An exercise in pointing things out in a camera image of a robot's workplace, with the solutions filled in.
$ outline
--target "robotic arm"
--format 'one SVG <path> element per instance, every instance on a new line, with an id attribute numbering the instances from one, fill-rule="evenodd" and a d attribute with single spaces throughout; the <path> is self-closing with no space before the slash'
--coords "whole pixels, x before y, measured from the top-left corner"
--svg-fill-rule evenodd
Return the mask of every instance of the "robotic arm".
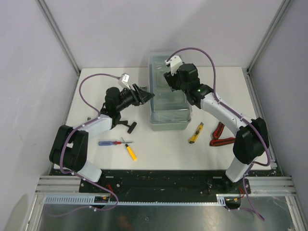
<path id="1" fill-rule="evenodd" d="M 129 127 L 128 133 L 131 133 L 137 123 L 133 122 L 128 125 L 127 120 L 120 121 L 120 112 L 130 105 L 139 106 L 145 104 L 154 97 L 154 94 L 141 90 L 136 84 L 132 85 L 132 89 L 128 85 L 128 78 L 127 74 L 123 74 L 119 81 L 119 84 L 124 87 L 122 91 L 116 87 L 107 89 L 105 103 L 100 110 L 100 115 L 93 119 L 93 122 L 88 121 L 76 127 L 67 125 L 59 127 L 49 155 L 51 162 L 60 165 L 61 152 L 65 146 L 63 167 L 93 182 L 99 180 L 102 171 L 87 160 L 88 140 L 119 124 Z M 78 127 L 80 128 L 74 132 L 68 141 L 72 146 L 66 147 L 65 141 L 68 139 L 69 134 Z"/>
<path id="2" fill-rule="evenodd" d="M 226 170 L 226 176 L 232 182 L 237 182 L 248 170 L 251 163 L 264 153 L 265 150 L 259 138 L 242 119 L 221 105 L 221 102 L 224 101 L 218 95 L 219 101 L 216 100 L 212 88 L 200 83 L 198 70 L 194 64 L 183 63 L 179 56 L 173 56 L 169 61 L 165 61 L 165 64 L 170 67 L 170 72 L 165 73 L 164 77 L 171 89 L 182 90 L 191 105 L 196 105 L 199 109 L 212 114 L 234 134 L 233 153 L 235 157 Z M 241 115 L 257 129 L 266 146 L 269 147 L 265 121 L 260 117 L 251 119 Z"/>

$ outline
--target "yellow box cutter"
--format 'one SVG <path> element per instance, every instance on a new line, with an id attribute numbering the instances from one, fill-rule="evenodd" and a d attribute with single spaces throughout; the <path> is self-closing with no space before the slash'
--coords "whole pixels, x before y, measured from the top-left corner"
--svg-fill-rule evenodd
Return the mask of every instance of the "yellow box cutter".
<path id="1" fill-rule="evenodd" d="M 200 125 L 197 127 L 196 131 L 194 132 L 193 136 L 188 140 L 188 143 L 195 143 L 200 132 L 203 129 L 203 123 L 201 122 Z"/>

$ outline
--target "yellow screwdriver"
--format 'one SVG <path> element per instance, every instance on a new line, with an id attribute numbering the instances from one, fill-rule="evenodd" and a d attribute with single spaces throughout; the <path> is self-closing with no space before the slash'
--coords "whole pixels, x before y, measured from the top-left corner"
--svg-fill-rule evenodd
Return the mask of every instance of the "yellow screwdriver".
<path id="1" fill-rule="evenodd" d="M 126 149 L 127 149 L 128 153 L 130 154 L 131 158 L 133 158 L 133 160 L 136 161 L 137 158 L 136 158 L 134 152 L 133 152 L 132 149 L 129 147 L 129 145 L 125 142 L 125 140 L 123 139 L 123 137 L 121 137 L 121 138 L 122 138 L 123 142 L 125 143 Z"/>

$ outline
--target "screwdriver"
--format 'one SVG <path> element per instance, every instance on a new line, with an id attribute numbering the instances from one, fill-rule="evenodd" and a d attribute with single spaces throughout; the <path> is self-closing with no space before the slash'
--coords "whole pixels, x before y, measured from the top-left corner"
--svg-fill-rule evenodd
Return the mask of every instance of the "screwdriver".
<path id="1" fill-rule="evenodd" d="M 123 137 L 121 137 L 121 138 L 122 138 L 123 142 L 125 143 L 126 149 L 127 149 L 128 153 L 130 154 L 131 158 L 132 158 L 134 161 L 136 161 L 137 158 L 136 158 L 134 152 L 133 152 L 132 149 L 129 147 L 129 145 L 125 142 L 125 140 L 123 139 Z"/>
<path id="2" fill-rule="evenodd" d="M 121 141 L 99 141 L 98 145 L 99 146 L 110 146 L 110 145 L 117 145 L 117 144 L 122 144 L 123 142 Z"/>

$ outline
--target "yellow screwdriver handle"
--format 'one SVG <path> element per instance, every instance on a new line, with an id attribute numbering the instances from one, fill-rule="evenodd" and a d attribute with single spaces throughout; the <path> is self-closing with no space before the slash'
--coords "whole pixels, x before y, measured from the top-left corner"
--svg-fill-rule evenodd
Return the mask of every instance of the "yellow screwdriver handle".
<path id="1" fill-rule="evenodd" d="M 131 158 L 133 158 L 133 160 L 136 161 L 137 158 L 136 158 L 133 150 L 129 146 L 127 146 L 126 149 L 127 149 L 128 153 L 130 154 Z"/>

